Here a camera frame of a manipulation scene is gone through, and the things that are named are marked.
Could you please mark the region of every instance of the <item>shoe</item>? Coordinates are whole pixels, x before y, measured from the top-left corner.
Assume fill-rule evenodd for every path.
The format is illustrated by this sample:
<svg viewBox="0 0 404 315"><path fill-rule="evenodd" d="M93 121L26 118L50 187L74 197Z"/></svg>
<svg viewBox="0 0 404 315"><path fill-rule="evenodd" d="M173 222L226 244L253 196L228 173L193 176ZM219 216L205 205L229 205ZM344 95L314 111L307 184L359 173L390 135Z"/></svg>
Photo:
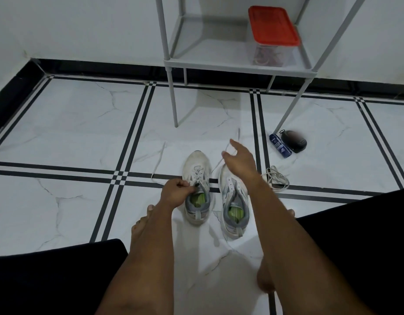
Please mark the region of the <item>shoe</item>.
<svg viewBox="0 0 404 315"><path fill-rule="evenodd" d="M240 238L250 218L247 188L240 178L231 173L227 165L220 170L218 186L223 197L223 231L230 238Z"/></svg>
<svg viewBox="0 0 404 315"><path fill-rule="evenodd" d="M195 225L201 225L208 219L214 204L209 193L210 174L211 164L205 154L199 150L191 153L184 163L182 178L197 187L197 191L184 201L186 218Z"/></svg>

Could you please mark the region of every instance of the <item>spray can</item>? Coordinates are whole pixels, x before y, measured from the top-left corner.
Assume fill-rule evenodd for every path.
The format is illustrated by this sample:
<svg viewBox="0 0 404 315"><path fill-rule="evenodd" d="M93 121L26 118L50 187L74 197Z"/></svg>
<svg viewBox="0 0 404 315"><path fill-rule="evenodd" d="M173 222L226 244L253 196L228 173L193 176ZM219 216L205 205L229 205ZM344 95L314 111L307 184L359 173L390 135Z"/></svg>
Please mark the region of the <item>spray can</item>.
<svg viewBox="0 0 404 315"><path fill-rule="evenodd" d="M282 157L288 158L289 156L292 155L292 151L290 150L290 148L285 146L281 138L279 138L274 133L269 136L269 140L275 146L275 148L277 148L278 151L282 154Z"/></svg>

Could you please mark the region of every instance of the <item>leg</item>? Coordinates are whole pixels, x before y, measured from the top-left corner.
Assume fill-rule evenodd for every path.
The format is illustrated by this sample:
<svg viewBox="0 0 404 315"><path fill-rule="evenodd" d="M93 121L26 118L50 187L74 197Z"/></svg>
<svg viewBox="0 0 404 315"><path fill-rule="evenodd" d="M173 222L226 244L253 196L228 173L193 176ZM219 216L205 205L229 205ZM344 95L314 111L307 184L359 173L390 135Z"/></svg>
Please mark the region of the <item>leg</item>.
<svg viewBox="0 0 404 315"><path fill-rule="evenodd" d="M266 92L267 92L267 93L269 93L269 90L270 90L271 87L272 87L272 84L273 84L273 81L275 80L275 77L276 77L276 75L273 75L273 76L272 76L271 81L269 82L268 87L266 88Z"/></svg>
<svg viewBox="0 0 404 315"><path fill-rule="evenodd" d="M187 86L187 69L183 69L183 75L184 75L184 86Z"/></svg>
<svg viewBox="0 0 404 315"><path fill-rule="evenodd" d="M297 219L377 314L404 309L404 207L395 205L401 203L404 189ZM270 289L262 271L261 288Z"/></svg>
<svg viewBox="0 0 404 315"><path fill-rule="evenodd" d="M288 107L288 109L286 110L285 114L282 116L281 120L279 121L278 126L275 128L275 130L273 131L273 133L277 133L279 131L279 129L281 128L281 126L283 125L283 123L285 122L285 120L287 119L289 113L292 111L292 109L294 108L295 104L298 102L298 100L300 99L301 95L303 95L303 93L305 92L305 90L307 89L307 87L310 85L310 83L312 82L313 79L306 79L303 86L301 86L300 90L298 91L297 95L294 97L294 99L292 100L291 105Z"/></svg>
<svg viewBox="0 0 404 315"><path fill-rule="evenodd" d="M0 257L0 309L94 314L127 255L114 239Z"/></svg>
<svg viewBox="0 0 404 315"><path fill-rule="evenodd" d="M177 128L178 123L177 123L177 111L176 111L176 97L174 96L173 75L171 74L172 68L170 66L166 66L165 70L167 72L168 87L170 88L171 106L173 108L174 127Z"/></svg>

